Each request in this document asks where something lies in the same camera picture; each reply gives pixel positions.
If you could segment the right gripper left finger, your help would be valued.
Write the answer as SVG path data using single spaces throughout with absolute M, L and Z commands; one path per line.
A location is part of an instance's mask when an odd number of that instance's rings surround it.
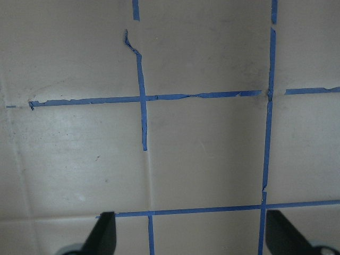
M 116 242 L 115 213 L 102 212 L 82 246 L 80 254 L 113 255 Z

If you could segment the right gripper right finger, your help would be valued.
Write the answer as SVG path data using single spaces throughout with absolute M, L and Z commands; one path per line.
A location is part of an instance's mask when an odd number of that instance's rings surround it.
M 319 254 L 279 210 L 266 212 L 265 241 L 273 255 Z

